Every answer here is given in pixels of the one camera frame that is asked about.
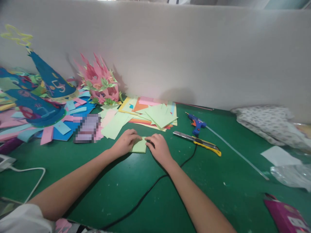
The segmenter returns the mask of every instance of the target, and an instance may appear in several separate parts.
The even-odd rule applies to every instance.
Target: black cable
[[[192,156],[190,156],[189,159],[187,159],[186,161],[184,161],[184,162],[180,165],[181,168],[182,168],[190,159],[193,158],[193,156],[194,156],[196,150],[197,150],[197,144],[195,145],[195,148],[194,148],[194,151],[193,151]],[[143,202],[143,200],[145,199],[145,197],[147,196],[147,194],[148,194],[148,193],[153,189],[153,187],[159,182],[159,180],[161,180],[162,178],[164,178],[164,177],[166,177],[166,176],[168,176],[168,175],[160,176],[160,177],[156,180],[156,182],[148,189],[148,191],[145,192],[145,194],[140,198],[140,200],[137,202],[137,204],[134,206],[133,209],[131,209],[128,213],[126,213],[125,215],[123,215],[121,218],[119,218],[119,219],[115,220],[114,222],[108,224],[107,226],[101,228],[101,230],[104,230],[104,231],[108,230],[110,227],[112,227],[112,226],[116,225],[117,223],[123,221],[123,220],[126,219],[128,216],[130,216],[132,213],[134,213],[135,210],[137,210],[137,208],[138,208],[138,207],[140,206],[140,204]]]

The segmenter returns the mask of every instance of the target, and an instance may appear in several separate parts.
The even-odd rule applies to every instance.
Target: fabric
[[[45,219],[40,208],[34,204],[24,204],[0,220],[0,232],[36,232],[36,233],[106,233],[69,222],[61,218],[55,222]]]
[[[242,107],[234,108],[231,112],[237,115],[237,122],[273,145],[311,150],[311,140],[288,121],[294,116],[286,107]]]

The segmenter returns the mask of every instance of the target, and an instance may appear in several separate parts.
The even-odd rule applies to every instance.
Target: white sleeve
[[[0,220],[0,233],[52,233],[54,229],[55,223],[45,219],[40,208],[34,204],[21,205]]]

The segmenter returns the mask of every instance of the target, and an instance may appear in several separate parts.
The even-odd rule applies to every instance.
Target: green cutting mat
[[[100,111],[97,107],[93,113]],[[282,185],[269,174],[272,164],[261,152],[272,145],[236,122],[228,111],[177,105],[178,126],[160,132],[138,124],[126,124],[119,135],[129,128],[141,136],[162,133],[173,158],[181,164],[194,151],[195,145],[173,135],[180,131],[191,135],[193,126],[184,112],[201,118],[248,158],[271,179],[266,181],[243,159],[208,129],[202,129],[200,138],[216,144],[222,157],[198,147],[196,154],[184,167],[189,177],[208,195],[230,221],[237,232],[278,232],[263,202],[268,192],[280,201],[297,208],[311,225],[311,198],[304,189]],[[17,159],[19,169],[45,167],[47,172],[34,194],[110,148],[115,140],[104,138],[92,144],[73,144],[53,141],[40,146],[40,140],[24,143],[10,154]],[[155,180],[165,172],[158,166],[149,149],[146,154],[127,154],[108,166],[67,213],[67,217],[94,228],[103,227],[126,214],[138,202]],[[0,196],[23,202],[41,171],[18,173],[6,170],[0,173]],[[126,220],[109,231],[113,232],[195,232],[186,209],[169,178],[158,182],[140,207]]]

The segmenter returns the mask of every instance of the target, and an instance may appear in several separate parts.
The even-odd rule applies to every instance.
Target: yellow star
[[[8,33],[2,33],[0,34],[1,37],[14,40],[18,45],[24,45],[24,46],[30,46],[31,42],[29,40],[32,40],[33,36],[21,33],[16,27],[13,27],[12,25],[6,24],[6,30]],[[21,36],[21,38],[14,38],[14,34],[16,33],[17,35]]]

